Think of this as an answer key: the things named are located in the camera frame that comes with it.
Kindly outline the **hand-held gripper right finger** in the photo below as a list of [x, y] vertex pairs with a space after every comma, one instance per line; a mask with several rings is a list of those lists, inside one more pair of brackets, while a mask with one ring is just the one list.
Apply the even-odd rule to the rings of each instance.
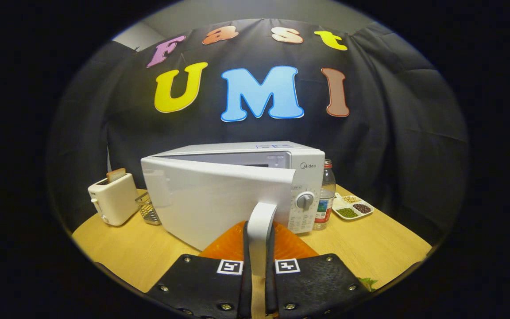
[[319, 255], [285, 227], [272, 226], [267, 241], [266, 315], [274, 319], [329, 319], [370, 294], [340, 257]]

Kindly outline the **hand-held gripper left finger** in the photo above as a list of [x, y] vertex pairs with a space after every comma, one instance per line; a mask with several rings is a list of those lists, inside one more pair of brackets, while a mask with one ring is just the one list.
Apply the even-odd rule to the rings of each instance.
[[147, 296], [201, 319], [251, 319], [247, 222], [225, 231], [198, 256], [180, 255]]

